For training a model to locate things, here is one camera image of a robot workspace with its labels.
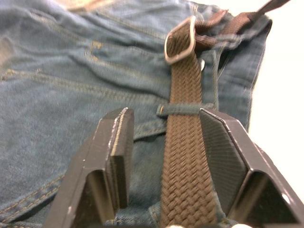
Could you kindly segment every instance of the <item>belt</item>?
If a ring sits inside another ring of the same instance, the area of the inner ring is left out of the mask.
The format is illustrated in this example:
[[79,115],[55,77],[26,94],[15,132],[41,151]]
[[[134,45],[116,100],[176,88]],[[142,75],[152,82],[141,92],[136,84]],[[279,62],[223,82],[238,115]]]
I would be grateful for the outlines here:
[[[264,13],[289,0],[271,0],[257,12],[241,13],[220,32],[239,34]],[[201,67],[195,50],[210,49],[216,39],[200,33],[218,24],[220,10],[208,22],[191,16],[174,28],[165,41],[165,59],[171,65],[170,103],[202,103]],[[191,228],[215,224],[216,203],[198,115],[170,114],[167,120],[161,190],[160,226]]]

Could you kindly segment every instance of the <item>belt buckle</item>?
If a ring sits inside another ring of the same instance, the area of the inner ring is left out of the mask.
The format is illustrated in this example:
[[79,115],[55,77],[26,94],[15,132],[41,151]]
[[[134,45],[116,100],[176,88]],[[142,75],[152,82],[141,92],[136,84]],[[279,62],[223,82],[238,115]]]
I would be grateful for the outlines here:
[[[179,54],[169,57],[168,53],[167,53],[168,38],[172,35],[172,33],[179,30],[182,26],[184,26],[186,23],[189,23],[189,22],[190,22],[190,45],[189,45],[189,47],[186,50],[180,52]],[[165,60],[169,65],[172,65],[172,64],[186,58],[191,53],[191,51],[195,48],[194,24],[195,24],[195,16],[190,16],[168,33],[166,40],[165,40],[164,52],[165,52]]]

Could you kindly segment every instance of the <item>white surface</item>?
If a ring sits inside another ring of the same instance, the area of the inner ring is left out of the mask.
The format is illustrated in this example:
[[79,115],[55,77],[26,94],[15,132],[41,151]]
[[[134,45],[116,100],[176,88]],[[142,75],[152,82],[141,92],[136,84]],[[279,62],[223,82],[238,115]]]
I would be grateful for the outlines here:
[[[234,16],[268,0],[197,0]],[[291,0],[267,15],[273,26],[253,95],[249,135],[272,159],[304,202],[304,1]]]

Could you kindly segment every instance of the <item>denim fabric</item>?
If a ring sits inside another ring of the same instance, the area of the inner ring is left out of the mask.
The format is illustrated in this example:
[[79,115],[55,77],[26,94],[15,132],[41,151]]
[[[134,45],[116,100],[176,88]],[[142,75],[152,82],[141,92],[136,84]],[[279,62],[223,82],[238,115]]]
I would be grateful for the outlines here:
[[[51,0],[1,0],[0,227],[41,227],[71,157],[99,119],[121,107],[135,113],[130,205],[109,224],[157,226],[166,131],[157,109],[171,86],[164,40],[188,16],[208,20],[218,10],[117,0],[72,13]],[[242,35],[218,35],[231,19],[206,33],[219,42],[199,54],[202,97],[248,128],[271,21],[262,16]]]

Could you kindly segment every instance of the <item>faded denim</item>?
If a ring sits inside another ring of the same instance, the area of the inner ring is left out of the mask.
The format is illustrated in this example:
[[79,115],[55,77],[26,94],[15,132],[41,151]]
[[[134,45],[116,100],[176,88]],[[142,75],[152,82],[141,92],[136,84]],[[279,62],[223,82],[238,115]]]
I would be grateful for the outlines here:
[[[197,108],[167,106],[164,40],[188,16],[208,20],[218,10],[183,0],[117,0],[72,13],[51,0],[1,0],[0,227],[41,227],[71,157],[99,119],[121,107],[135,113],[130,205],[108,224],[157,226],[166,131],[158,108]],[[247,129],[271,21],[262,16],[242,35],[217,35],[231,19],[206,33],[220,42],[199,55],[203,101]]]

